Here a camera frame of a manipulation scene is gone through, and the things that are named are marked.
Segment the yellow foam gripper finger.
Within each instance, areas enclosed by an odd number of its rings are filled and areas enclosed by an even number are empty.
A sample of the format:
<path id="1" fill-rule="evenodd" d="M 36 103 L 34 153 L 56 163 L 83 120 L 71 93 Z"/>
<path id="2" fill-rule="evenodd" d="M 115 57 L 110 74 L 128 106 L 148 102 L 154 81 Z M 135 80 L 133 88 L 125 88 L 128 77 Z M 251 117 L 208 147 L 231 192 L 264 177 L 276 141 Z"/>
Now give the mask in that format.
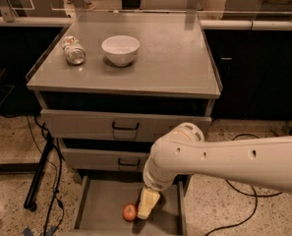
<path id="1" fill-rule="evenodd" d="M 157 204 L 160 194 L 151 188 L 143 188 L 140 196 L 137 217 L 147 219 Z"/>

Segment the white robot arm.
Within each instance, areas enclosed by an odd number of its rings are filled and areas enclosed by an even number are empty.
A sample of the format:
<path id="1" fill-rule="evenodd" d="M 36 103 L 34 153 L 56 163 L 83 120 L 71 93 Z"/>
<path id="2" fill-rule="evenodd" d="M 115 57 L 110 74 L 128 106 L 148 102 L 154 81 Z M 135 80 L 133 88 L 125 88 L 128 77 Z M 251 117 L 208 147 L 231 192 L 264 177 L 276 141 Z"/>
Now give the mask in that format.
<path id="1" fill-rule="evenodd" d="M 292 194 L 292 136 L 207 142 L 196 125 L 178 125 L 151 146 L 138 218 L 149 217 L 160 193 L 179 174 L 203 174 Z"/>

